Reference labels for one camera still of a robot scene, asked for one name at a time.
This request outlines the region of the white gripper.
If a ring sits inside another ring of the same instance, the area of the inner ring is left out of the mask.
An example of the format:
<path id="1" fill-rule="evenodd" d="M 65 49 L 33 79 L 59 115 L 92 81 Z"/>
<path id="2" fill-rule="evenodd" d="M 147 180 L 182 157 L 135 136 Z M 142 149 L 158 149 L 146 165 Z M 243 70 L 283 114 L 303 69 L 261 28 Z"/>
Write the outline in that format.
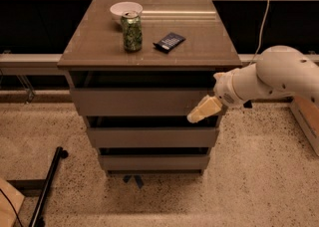
<path id="1" fill-rule="evenodd" d="M 238 69 L 228 72 L 215 73 L 215 85 L 213 88 L 215 97 L 205 96 L 198 105 L 187 115 L 187 120 L 197 123 L 206 117 L 217 114 L 221 111 L 222 105 L 235 107 L 244 105 L 243 100 L 236 93 L 233 85 L 233 78 Z"/>

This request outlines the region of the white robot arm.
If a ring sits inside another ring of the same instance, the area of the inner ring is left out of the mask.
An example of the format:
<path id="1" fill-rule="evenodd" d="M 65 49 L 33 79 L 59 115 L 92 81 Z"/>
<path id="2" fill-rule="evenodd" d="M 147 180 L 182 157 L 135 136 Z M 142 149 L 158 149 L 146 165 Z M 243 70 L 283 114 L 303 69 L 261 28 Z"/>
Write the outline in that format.
<path id="1" fill-rule="evenodd" d="M 298 50 L 274 46 L 263 51 L 254 64 L 213 75 L 214 96 L 205 96 L 187 115 L 197 123 L 251 100 L 299 96 L 319 106 L 319 67 Z"/>

